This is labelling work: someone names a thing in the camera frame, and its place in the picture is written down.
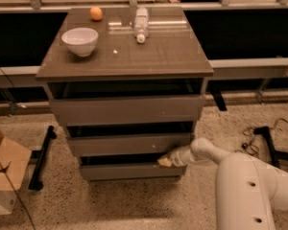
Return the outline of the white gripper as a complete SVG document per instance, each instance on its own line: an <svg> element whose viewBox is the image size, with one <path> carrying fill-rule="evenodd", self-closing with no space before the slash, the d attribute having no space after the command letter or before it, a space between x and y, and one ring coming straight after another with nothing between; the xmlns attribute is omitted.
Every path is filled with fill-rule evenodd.
<svg viewBox="0 0 288 230"><path fill-rule="evenodd" d="M176 167L184 167L195 162L194 154L190 146L183 146L173 149L169 153L168 157L160 157L157 160L158 165L167 168L170 168L172 165Z"/></svg>

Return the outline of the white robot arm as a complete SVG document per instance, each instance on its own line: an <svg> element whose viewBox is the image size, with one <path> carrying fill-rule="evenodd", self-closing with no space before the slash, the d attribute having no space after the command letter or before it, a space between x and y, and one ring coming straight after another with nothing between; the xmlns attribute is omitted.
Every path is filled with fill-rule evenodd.
<svg viewBox="0 0 288 230"><path fill-rule="evenodd" d="M242 152L214 146L205 138L161 156L163 167L184 167L208 159L215 179L217 230L276 230L273 211L288 211L288 172Z"/></svg>

